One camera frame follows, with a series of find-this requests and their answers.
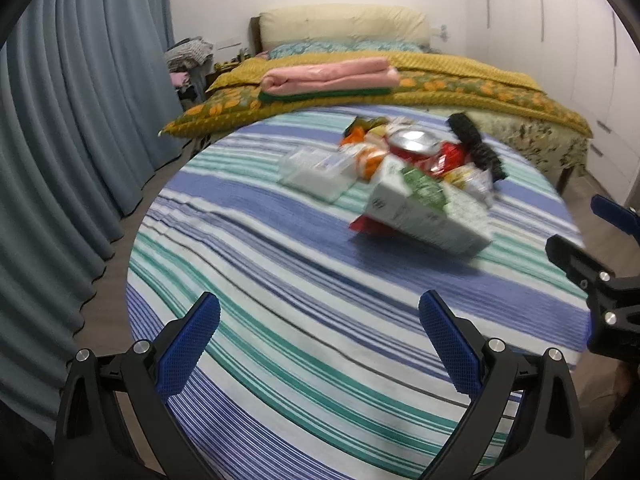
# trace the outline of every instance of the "plastic container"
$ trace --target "plastic container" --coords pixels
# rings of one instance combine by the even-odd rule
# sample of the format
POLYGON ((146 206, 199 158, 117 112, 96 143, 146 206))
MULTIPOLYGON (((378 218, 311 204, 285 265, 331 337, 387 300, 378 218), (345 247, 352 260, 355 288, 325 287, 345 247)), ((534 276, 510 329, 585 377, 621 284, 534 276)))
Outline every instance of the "plastic container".
POLYGON ((280 183, 326 202, 335 201, 357 180, 353 156, 320 148, 297 148, 279 162, 280 183))

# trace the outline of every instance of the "bed leg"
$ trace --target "bed leg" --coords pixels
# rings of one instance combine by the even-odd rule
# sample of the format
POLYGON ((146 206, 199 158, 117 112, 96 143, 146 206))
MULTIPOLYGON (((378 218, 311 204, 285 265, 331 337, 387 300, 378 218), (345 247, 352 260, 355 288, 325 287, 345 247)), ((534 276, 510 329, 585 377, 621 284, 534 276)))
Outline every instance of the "bed leg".
POLYGON ((562 173, 560 173, 560 178, 558 179, 558 183, 556 184, 556 191, 558 195, 562 195, 564 193, 564 189, 566 188, 566 184, 569 182, 569 178, 571 174, 574 172, 574 166, 570 168, 564 168, 562 173))

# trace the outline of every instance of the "white wardrobe door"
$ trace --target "white wardrobe door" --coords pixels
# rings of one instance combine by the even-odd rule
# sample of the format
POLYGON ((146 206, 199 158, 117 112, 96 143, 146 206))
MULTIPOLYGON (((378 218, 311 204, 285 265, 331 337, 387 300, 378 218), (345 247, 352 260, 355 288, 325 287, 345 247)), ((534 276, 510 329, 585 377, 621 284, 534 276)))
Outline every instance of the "white wardrobe door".
POLYGON ((613 200, 625 205, 632 188, 631 182, 595 144, 590 146, 587 155, 587 169, 613 200))
POLYGON ((543 0, 544 41, 538 82, 549 96, 571 107, 578 48, 576 0, 543 0))
POLYGON ((617 16, 616 37, 618 56, 606 125, 640 155, 640 54, 617 16))
POLYGON ((576 0, 578 50, 573 101, 591 123, 606 121, 613 91, 614 28, 606 0, 576 0))
POLYGON ((488 62, 488 0, 466 0, 466 56, 488 62))
POLYGON ((540 80, 543 45, 543 0, 514 0, 512 70, 540 80))
POLYGON ((490 0, 487 62, 504 70, 514 68, 514 0, 490 0))

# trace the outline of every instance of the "orange snack bag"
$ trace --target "orange snack bag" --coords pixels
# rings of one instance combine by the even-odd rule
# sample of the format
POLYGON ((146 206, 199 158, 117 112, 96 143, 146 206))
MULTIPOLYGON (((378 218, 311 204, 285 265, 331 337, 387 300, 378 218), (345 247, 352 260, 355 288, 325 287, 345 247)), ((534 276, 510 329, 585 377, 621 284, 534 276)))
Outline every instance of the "orange snack bag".
POLYGON ((373 174, 378 170, 382 159, 386 157, 385 150, 377 146, 367 146, 356 155, 356 171, 358 176, 366 181, 371 180, 373 174))
POLYGON ((340 141, 340 146, 344 146, 345 144, 356 144, 358 142, 362 142, 364 140, 366 132, 362 126, 354 126, 351 129, 351 132, 348 136, 346 136, 343 140, 340 141))

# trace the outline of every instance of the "wooden floor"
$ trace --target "wooden floor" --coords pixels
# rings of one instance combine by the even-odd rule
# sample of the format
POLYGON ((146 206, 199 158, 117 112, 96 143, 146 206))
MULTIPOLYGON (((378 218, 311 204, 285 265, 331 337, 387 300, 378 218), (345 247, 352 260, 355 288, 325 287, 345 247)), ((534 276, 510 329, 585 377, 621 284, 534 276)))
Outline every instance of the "wooden floor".
MULTIPOLYGON (((114 243, 115 255, 108 261, 104 276, 95 282, 97 294, 82 308, 84 328, 75 336, 79 348, 91 348, 97 355, 123 352, 133 343, 125 301, 129 255, 138 227, 164 184, 188 161, 190 147, 183 156, 161 170, 143 189, 143 200, 138 208, 122 221, 123 238, 114 243)), ((590 200, 602 188, 590 176, 573 176, 563 198, 576 225, 580 228, 586 249, 619 276, 640 274, 640 249, 629 237, 591 212, 590 200)), ((582 398, 598 399, 610 391, 613 360, 584 354, 574 373, 576 389, 582 398)), ((148 448, 130 404, 123 400, 127 425, 132 430, 140 455, 145 462, 159 470, 158 463, 148 448)))

